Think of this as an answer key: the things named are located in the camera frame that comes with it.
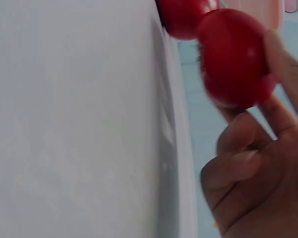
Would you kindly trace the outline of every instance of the pink object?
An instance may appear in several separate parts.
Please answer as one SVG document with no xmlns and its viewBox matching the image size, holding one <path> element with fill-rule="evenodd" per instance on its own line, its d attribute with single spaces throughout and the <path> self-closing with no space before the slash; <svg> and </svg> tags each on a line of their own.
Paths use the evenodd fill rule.
<svg viewBox="0 0 298 238">
<path fill-rule="evenodd" d="M 227 8 L 244 11 L 267 29 L 280 30 L 284 22 L 285 0 L 222 0 Z"/>
<path fill-rule="evenodd" d="M 285 0 L 285 11 L 294 13 L 298 10 L 298 0 Z"/>
</svg>

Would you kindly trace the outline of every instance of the fingernail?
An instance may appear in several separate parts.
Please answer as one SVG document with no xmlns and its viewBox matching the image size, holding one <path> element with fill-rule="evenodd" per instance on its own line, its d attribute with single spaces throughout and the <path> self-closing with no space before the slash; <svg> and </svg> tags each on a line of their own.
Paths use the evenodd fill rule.
<svg viewBox="0 0 298 238">
<path fill-rule="evenodd" d="M 233 161 L 236 163 L 248 163 L 258 153 L 258 150 L 243 151 L 233 156 Z"/>
</svg>

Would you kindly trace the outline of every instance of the hand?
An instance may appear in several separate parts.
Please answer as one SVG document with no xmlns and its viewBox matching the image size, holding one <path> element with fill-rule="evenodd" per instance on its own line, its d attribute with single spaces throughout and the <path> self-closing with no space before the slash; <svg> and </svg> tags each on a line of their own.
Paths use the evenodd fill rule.
<svg viewBox="0 0 298 238">
<path fill-rule="evenodd" d="M 265 46 L 298 114 L 298 62 L 274 32 Z M 202 169 L 203 192 L 224 238 L 298 238 L 298 117 L 275 96 L 259 109 L 278 139 L 248 112 L 220 109 L 229 125 Z"/>
</svg>

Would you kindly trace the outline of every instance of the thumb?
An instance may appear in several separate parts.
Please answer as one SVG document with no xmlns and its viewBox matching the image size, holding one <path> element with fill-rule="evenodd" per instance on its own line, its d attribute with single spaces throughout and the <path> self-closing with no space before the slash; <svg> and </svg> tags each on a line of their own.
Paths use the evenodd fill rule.
<svg viewBox="0 0 298 238">
<path fill-rule="evenodd" d="M 257 174 L 261 165 L 262 156 L 258 151 L 222 154 L 209 161 L 203 167 L 200 179 L 211 210 L 227 195 L 234 184 Z"/>
<path fill-rule="evenodd" d="M 298 114 L 298 61 L 286 51 L 276 32 L 269 31 L 264 43 L 268 66 Z"/>
</svg>

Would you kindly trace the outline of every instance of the light blue wall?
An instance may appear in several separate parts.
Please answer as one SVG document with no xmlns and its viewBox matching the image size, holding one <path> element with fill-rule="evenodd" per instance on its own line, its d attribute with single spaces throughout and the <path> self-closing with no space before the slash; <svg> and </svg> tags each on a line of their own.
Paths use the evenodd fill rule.
<svg viewBox="0 0 298 238">
<path fill-rule="evenodd" d="M 298 59 L 298 23 L 286 22 L 282 35 L 287 48 Z M 195 160 L 199 234 L 201 238 L 219 238 L 220 235 L 212 226 L 214 221 L 202 196 L 199 184 L 199 173 L 205 163 L 215 156 L 217 137 L 224 129 L 225 122 L 204 94 L 197 63 L 198 54 L 196 43 L 194 41 L 179 43 L 179 52 L 182 62 L 182 73 L 186 90 Z M 291 107 L 281 88 L 277 88 L 275 93 Z M 256 109 L 252 109 L 251 112 L 267 129 L 269 128 Z"/>
</svg>

